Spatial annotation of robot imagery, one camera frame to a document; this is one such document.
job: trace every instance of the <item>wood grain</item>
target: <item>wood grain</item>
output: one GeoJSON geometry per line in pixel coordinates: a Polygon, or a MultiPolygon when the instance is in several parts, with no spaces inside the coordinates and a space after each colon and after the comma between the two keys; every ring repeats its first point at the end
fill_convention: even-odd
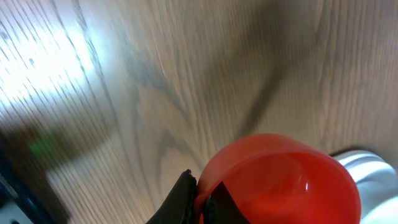
{"type": "Polygon", "coordinates": [[[398,165],[398,2],[0,1],[0,122],[72,223],[144,223],[185,169],[282,133],[398,165]]]}

